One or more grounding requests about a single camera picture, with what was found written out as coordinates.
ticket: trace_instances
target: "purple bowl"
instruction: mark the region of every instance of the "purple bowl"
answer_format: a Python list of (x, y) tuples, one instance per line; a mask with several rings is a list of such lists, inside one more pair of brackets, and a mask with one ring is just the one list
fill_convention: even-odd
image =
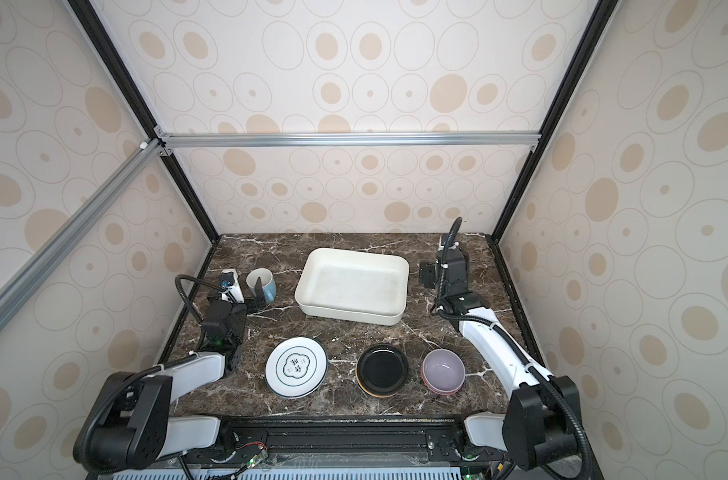
[(420, 373), (426, 386), (439, 395), (455, 393), (465, 381), (465, 365), (455, 352), (446, 349), (427, 354)]

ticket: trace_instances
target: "blue mug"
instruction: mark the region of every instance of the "blue mug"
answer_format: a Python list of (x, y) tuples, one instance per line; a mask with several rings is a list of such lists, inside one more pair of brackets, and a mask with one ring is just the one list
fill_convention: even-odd
[(276, 282), (273, 280), (273, 274), (267, 268), (258, 268), (252, 270), (249, 275), (246, 276), (246, 285), (250, 288), (253, 294), (255, 294), (255, 284), (257, 279), (260, 279), (263, 283), (263, 294), (266, 297), (266, 303), (273, 302), (276, 298)]

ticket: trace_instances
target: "marble countertop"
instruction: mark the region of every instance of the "marble countertop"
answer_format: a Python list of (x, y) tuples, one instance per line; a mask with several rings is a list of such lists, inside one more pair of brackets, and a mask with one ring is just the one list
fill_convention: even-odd
[[(461, 234), (458, 239), (470, 255), (472, 290), (490, 302), (505, 328), (523, 345), (484, 236)], [(430, 416), (462, 415), (477, 410), (504, 413), (508, 399), (482, 356), (447, 321), (428, 314), (433, 295), (419, 284), (417, 272), (420, 261), (435, 258), (437, 242), (438, 234), (223, 236), (205, 279), (216, 280), (224, 268), (235, 268), (245, 275), (255, 268), (265, 267), (273, 272), (276, 280), (276, 300), (263, 311), (247, 317), (244, 357), (236, 372), (183, 396), (173, 406), (173, 414)], [(402, 320), (394, 326), (379, 326), (306, 316), (295, 302), (294, 290), (308, 254), (322, 246), (403, 256), (409, 262), (410, 272)], [(195, 301), (202, 311), (208, 304), (204, 290), (199, 291)], [(180, 358), (194, 348), (198, 335), (199, 329), (188, 315), (170, 358)], [(308, 336), (318, 341), (330, 364), (319, 389), (304, 398), (282, 398), (266, 384), (266, 360), (279, 343), (294, 336)], [(356, 360), (364, 350), (380, 342), (401, 349), (409, 360), (406, 384), (389, 398), (369, 396), (356, 382)], [(454, 351), (465, 363), (465, 384), (455, 395), (436, 395), (420, 377), (423, 358), (437, 348)]]

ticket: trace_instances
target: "beige polka dot wallpaper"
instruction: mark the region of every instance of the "beige polka dot wallpaper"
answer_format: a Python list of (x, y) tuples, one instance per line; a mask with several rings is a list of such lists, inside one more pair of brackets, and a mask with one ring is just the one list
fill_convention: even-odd
[(629, 0), (502, 242), (608, 479), (728, 479), (728, 0)]
[(174, 133), (537, 130), (595, 0), (100, 0)]
[(104, 380), (152, 365), (209, 249), (149, 163), (0, 333), (0, 479), (82, 480), (71, 449)]
[(490, 232), (529, 146), (176, 151), (222, 233)]
[(0, 288), (144, 135), (56, 0), (0, 0)]

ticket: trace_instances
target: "black plate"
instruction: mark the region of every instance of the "black plate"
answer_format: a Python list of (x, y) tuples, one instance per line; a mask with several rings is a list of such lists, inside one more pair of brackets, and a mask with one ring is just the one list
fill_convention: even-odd
[(369, 395), (388, 397), (407, 380), (409, 363), (401, 350), (381, 343), (361, 354), (356, 364), (356, 380)]

